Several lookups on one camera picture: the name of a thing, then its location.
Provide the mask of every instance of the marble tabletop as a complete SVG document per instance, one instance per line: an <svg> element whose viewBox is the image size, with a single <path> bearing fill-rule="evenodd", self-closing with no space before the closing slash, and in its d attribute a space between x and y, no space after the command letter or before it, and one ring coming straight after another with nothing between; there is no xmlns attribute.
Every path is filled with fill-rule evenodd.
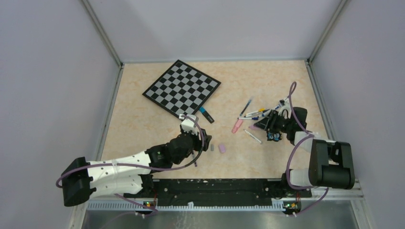
<svg viewBox="0 0 405 229"><path fill-rule="evenodd" d="M189 65L221 81L205 102L204 108L214 118L210 124L197 112L199 124L212 135L214 151L203 152L198 166L154 174L154 178L280 178L286 169L293 145L285 138L266 141L266 133L250 130L254 123L244 120L235 134L231 130L236 118L254 96L246 112L274 107L287 96L293 81L297 88L292 96L294 106L308 109L307 129L326 137L325 127L309 80L304 61L188 62ZM163 110L142 93L172 63L125 64L102 154L103 160L129 156L152 146L164 144L180 133L180 120ZM263 141L259 144L243 129ZM221 154L218 144L224 144ZM180 165L191 160L185 159ZM309 153L298 150L292 168L306 168Z"/></svg>

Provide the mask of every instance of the black marker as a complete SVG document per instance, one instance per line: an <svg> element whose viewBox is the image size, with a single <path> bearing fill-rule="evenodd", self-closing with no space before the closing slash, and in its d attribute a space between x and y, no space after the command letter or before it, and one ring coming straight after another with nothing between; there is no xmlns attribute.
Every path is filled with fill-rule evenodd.
<svg viewBox="0 0 405 229"><path fill-rule="evenodd" d="M210 123L214 122L214 119L203 107L200 108L200 112L204 115L204 117L208 120L208 122L210 122Z"/></svg>

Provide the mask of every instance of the pink object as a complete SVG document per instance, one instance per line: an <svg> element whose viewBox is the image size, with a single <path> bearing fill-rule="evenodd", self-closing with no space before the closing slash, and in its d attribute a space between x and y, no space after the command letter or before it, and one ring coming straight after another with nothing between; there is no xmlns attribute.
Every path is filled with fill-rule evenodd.
<svg viewBox="0 0 405 229"><path fill-rule="evenodd" d="M238 119L238 121L236 121L236 123L235 123L235 125L234 125L234 127L233 127L233 129L232 129L232 133L233 133L233 134L238 131L238 129L240 128L240 126L242 125L242 123L243 123L243 119Z"/></svg>
<svg viewBox="0 0 405 229"><path fill-rule="evenodd" d="M249 128L252 129L252 130L261 130L260 128L257 128L257 127L254 126L254 125L250 125Z"/></svg>
<svg viewBox="0 0 405 229"><path fill-rule="evenodd" d="M219 144L218 145L218 148L219 148L219 152L221 152L221 154L223 154L223 153L225 153L226 152L226 149L225 149L225 145L224 144Z"/></svg>

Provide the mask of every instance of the white wall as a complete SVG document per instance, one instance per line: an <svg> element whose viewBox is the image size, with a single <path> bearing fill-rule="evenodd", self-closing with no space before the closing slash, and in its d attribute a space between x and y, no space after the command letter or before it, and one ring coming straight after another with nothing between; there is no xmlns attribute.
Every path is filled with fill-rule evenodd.
<svg viewBox="0 0 405 229"><path fill-rule="evenodd" d="M54 183L95 156L116 77L78 0L0 1L0 228L67 227Z"/></svg>
<svg viewBox="0 0 405 229"><path fill-rule="evenodd" d="M403 228L405 1L351 1L314 68L378 228Z"/></svg>
<svg viewBox="0 0 405 229"><path fill-rule="evenodd" d="M308 58L340 0L90 0L124 62Z"/></svg>

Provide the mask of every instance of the chessboard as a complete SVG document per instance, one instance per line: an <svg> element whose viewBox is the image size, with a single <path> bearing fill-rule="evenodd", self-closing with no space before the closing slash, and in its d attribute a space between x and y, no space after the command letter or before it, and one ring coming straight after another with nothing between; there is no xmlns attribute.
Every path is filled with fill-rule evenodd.
<svg viewBox="0 0 405 229"><path fill-rule="evenodd" d="M142 95L179 117L195 114L221 84L218 80L177 60Z"/></svg>

